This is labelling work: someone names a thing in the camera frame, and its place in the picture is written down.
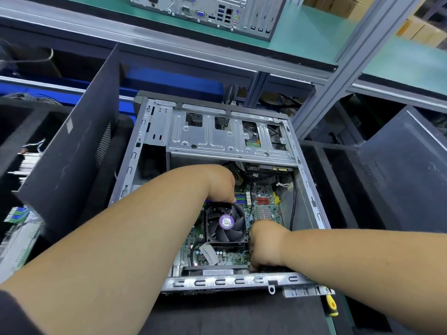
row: black sleeve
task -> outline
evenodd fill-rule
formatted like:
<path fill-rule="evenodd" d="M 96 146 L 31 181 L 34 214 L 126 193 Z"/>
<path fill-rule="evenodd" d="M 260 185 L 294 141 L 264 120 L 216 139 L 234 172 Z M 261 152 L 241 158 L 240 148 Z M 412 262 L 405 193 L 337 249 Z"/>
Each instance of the black sleeve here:
<path fill-rule="evenodd" d="M 0 335 L 44 335 L 26 316 L 18 302 L 0 290 Z"/>

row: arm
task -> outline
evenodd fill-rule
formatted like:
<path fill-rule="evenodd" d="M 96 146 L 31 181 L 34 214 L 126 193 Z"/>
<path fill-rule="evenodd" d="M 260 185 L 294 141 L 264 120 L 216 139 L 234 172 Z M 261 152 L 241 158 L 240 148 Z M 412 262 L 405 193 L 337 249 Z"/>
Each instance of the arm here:
<path fill-rule="evenodd" d="M 169 171 L 0 285 L 46 334 L 137 334 L 207 197 L 234 202 L 218 165 Z"/>
<path fill-rule="evenodd" d="M 399 320 L 447 334 L 447 235 L 376 230 L 250 230 L 252 263 L 283 265 Z"/>

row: hand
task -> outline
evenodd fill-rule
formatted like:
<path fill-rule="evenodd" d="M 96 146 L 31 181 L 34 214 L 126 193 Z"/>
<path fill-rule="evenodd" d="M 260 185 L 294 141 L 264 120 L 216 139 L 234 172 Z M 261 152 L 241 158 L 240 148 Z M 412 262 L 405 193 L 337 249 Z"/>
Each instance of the hand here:
<path fill-rule="evenodd" d="M 249 248 L 253 251 L 251 268 L 259 265 L 285 266 L 282 245 L 290 231 L 271 220 L 256 221 L 249 231 Z"/>
<path fill-rule="evenodd" d="M 234 176 L 230 170 L 218 164 L 198 166 L 202 174 L 207 175 L 210 182 L 208 199 L 216 202 L 236 202 L 234 197 Z"/>

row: yellow connector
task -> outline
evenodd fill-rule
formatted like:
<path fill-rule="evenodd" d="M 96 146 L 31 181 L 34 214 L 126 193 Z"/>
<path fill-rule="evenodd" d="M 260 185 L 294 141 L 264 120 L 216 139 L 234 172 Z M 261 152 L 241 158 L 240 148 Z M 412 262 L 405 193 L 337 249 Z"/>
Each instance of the yellow connector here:
<path fill-rule="evenodd" d="M 337 304 L 335 303 L 332 295 L 326 295 L 326 301 L 328 303 L 329 315 L 332 317 L 338 316 Z"/>
<path fill-rule="evenodd" d="M 281 202 L 281 200 L 279 199 L 279 196 L 276 195 L 275 191 L 273 192 L 273 199 L 274 199 L 275 204 L 279 204 Z"/>

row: sticker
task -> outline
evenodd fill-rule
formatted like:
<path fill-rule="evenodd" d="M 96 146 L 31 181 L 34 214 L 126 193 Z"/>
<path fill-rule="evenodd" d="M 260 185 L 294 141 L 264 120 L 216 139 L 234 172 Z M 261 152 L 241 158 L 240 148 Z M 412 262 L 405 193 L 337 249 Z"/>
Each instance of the sticker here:
<path fill-rule="evenodd" d="M 70 134 L 72 129 L 73 129 L 73 121 L 71 120 L 71 118 L 69 118 L 68 122 L 67 122 L 67 130 L 68 130 L 69 134 Z"/>
<path fill-rule="evenodd" d="M 215 275 L 233 275 L 234 270 L 232 269 L 209 269 L 203 270 L 203 276 L 215 276 Z"/>
<path fill-rule="evenodd" d="M 210 265 L 214 266 L 216 263 L 218 263 L 219 259 L 217 258 L 216 251 L 208 242 L 201 245 L 199 249 Z"/>

